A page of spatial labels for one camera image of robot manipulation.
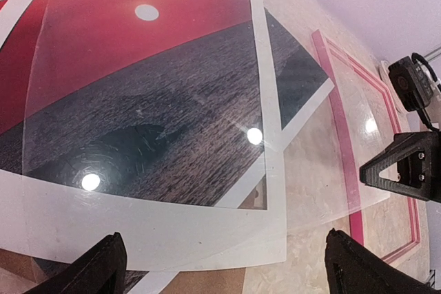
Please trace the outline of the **red sunset sea photo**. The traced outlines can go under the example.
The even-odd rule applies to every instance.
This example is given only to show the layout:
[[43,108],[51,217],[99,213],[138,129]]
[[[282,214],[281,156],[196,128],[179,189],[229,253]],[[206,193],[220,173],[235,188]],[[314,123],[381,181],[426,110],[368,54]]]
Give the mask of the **red sunset sea photo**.
[[[6,42],[1,46],[1,162],[3,157],[10,151],[9,146],[3,142],[3,137],[25,118],[25,96],[31,81],[31,44],[36,40],[37,36],[30,30],[29,25],[25,23],[23,18],[34,1],[31,0],[30,5],[20,15]],[[294,139],[298,130],[311,116],[322,99],[327,96],[332,88],[332,84],[327,74],[321,69],[310,53],[276,20],[264,4],[263,7],[274,63],[280,128],[282,131],[280,141],[284,147],[284,156],[284,151],[288,144]],[[263,142],[263,128],[249,130],[247,138],[252,143]],[[72,188],[101,193],[97,189],[98,185],[99,178],[90,174],[82,179],[79,187]],[[214,206],[195,206],[221,207],[222,198]]]

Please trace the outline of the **pink wooden picture frame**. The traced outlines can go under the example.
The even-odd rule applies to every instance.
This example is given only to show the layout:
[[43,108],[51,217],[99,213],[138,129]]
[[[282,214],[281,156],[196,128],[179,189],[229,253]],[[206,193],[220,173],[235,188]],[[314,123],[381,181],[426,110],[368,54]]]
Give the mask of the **pink wooden picture frame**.
[[313,32],[312,40],[319,64],[334,84],[329,99],[342,157],[350,234],[397,267],[421,247],[418,203],[359,181],[360,166],[404,128],[392,94],[377,73],[320,30]]

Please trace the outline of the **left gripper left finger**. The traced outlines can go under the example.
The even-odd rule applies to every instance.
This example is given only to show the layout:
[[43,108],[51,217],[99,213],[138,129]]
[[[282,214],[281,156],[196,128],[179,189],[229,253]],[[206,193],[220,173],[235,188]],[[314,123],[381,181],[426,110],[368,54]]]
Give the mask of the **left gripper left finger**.
[[121,234],[116,232],[105,236],[66,270],[27,293],[122,293],[126,267],[127,252]]

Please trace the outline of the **white photo mat border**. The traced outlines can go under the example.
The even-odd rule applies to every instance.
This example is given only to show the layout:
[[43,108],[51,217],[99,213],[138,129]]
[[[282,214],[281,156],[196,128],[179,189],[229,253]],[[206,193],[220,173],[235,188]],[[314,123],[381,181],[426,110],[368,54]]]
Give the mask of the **white photo mat border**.
[[69,263],[119,231],[140,271],[232,269],[282,262],[287,216],[280,113],[263,0],[251,0],[265,153],[221,207],[124,198],[1,172],[1,247]]

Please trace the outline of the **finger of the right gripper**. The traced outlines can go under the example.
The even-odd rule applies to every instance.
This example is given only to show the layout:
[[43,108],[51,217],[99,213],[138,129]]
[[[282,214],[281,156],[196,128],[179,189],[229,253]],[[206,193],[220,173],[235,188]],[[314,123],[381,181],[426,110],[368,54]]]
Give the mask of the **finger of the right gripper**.
[[423,201],[440,201],[440,132],[395,134],[359,170],[360,182]]

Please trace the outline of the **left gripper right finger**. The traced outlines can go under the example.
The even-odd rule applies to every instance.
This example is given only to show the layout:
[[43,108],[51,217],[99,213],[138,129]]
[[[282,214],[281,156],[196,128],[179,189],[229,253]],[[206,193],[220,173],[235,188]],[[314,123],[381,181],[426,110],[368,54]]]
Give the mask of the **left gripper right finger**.
[[325,267],[331,294],[438,292],[388,265],[344,231],[332,229],[326,243]]

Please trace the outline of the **clear acrylic sheet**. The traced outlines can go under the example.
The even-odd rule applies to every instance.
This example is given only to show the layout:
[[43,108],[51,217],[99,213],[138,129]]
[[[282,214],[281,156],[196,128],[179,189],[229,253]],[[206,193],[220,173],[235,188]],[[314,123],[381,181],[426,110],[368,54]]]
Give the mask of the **clear acrylic sheet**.
[[1,166],[118,196],[217,205],[266,142],[250,0],[35,0],[25,118]]

